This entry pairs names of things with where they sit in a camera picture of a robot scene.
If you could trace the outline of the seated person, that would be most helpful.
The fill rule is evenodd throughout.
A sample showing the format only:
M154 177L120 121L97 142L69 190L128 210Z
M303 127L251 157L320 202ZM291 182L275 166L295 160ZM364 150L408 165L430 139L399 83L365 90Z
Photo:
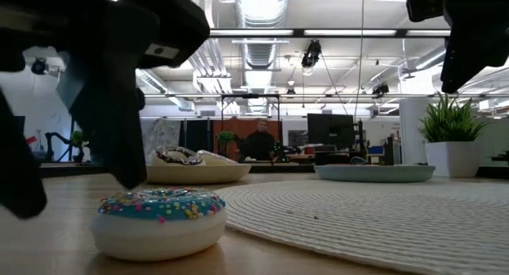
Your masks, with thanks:
M257 161L274 161L277 157L274 145L274 136L268 132L268 122L261 119L257 130L245 139L243 155Z

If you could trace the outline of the beige round plate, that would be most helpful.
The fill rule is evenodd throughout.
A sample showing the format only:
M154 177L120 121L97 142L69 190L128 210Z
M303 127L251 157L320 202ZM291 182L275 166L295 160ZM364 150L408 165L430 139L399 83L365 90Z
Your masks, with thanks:
M221 184L241 180L250 165L162 165L147 167L151 184Z

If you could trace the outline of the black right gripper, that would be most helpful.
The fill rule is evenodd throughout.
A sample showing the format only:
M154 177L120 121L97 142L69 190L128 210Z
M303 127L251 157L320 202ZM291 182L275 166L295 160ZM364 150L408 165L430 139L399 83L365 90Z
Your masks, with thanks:
M441 91L454 93L486 67L501 67L509 57L509 0L443 0L451 28L441 72Z

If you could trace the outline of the small background potted plant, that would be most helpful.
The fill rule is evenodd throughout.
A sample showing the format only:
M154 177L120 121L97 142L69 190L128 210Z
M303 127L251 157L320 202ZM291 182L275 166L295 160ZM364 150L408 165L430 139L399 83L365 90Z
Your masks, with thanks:
M84 158L84 135L80 130L76 130L72 133L71 144L73 147L78 149L78 154L73 157L75 163L82 163Z
M235 133L230 130L220 131L216 135L218 142L218 153L221 156L227 156L227 146L235 140Z

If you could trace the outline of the white round woven placemat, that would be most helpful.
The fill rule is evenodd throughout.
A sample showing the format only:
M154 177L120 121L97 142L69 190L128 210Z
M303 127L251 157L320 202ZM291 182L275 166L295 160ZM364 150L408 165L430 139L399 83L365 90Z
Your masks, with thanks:
M300 180L219 190L227 225L421 275L509 275L509 184Z

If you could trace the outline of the black overhead light bar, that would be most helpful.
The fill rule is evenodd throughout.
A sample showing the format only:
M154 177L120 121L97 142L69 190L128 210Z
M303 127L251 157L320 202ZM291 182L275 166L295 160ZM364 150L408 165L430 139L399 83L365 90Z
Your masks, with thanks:
M441 38L449 29L212 29L212 38Z

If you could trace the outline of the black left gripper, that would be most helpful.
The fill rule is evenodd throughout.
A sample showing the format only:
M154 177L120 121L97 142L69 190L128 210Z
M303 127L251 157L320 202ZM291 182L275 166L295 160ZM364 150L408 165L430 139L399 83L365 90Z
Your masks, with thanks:
M0 72L19 72L33 46L96 62L136 65L157 39L159 17L111 0L0 0Z

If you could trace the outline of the blue-green round plate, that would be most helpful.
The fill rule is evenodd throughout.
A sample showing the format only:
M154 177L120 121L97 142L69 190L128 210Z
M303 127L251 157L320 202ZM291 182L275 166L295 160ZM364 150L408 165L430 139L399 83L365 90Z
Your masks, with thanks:
M428 165L318 165L322 180L365 183L417 183L432 178L435 167Z

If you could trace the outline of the orange partition wall panel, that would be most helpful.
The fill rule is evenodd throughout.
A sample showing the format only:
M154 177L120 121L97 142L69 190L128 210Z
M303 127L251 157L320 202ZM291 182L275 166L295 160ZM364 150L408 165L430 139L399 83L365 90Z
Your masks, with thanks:
M258 128L258 123L261 121L260 118L229 118L221 120L214 120L212 136L215 140L214 152L219 151L219 142L217 141L217 135L223 131L231 131L236 134L239 138L246 138L251 133L255 132ZM275 118L265 119L267 122L267 131L269 134L274 136L275 140L282 140L282 123L278 122Z

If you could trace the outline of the black ceiling spotlight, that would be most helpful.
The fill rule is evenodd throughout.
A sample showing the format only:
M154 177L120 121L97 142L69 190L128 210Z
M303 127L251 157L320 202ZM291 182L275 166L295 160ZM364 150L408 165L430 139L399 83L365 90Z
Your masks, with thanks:
M47 59L46 58L35 58L31 66L31 72L35 75L43 76L48 71Z
M311 40L304 51L301 66L303 68L313 68L319 61L321 53L321 43L318 40Z
M379 83L373 87L372 95L374 99L382 98L385 94L389 93L390 89L386 83Z

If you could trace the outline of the chocolate frosted donut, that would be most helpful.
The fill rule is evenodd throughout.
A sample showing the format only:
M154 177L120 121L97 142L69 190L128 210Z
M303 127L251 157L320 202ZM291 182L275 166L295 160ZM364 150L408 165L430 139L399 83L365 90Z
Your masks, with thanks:
M152 153L152 165L203 165L197 153L180 146L159 146Z

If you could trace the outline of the green plant in white pot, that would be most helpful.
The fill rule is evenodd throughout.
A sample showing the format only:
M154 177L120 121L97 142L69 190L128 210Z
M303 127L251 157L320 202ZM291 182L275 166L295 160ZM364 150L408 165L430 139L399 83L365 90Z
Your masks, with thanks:
M476 139L488 121L476 119L471 99L458 103L446 93L437 96L438 102L428 104L420 119L426 163L434 167L435 176L474 177L480 167Z

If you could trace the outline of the black computer monitor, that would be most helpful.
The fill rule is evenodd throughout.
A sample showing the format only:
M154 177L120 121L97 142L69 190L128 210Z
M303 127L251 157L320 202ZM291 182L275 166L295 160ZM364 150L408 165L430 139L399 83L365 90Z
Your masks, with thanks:
M308 143L334 145L337 149L355 144L354 118L346 114L307 114Z

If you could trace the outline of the blue sprinkled donut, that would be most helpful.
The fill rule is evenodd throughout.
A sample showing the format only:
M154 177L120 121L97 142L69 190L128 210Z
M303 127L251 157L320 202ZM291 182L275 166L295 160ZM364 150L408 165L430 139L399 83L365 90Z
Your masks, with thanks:
M91 222L95 247L129 261L164 261L213 246L223 235L226 202L203 188L117 192Z

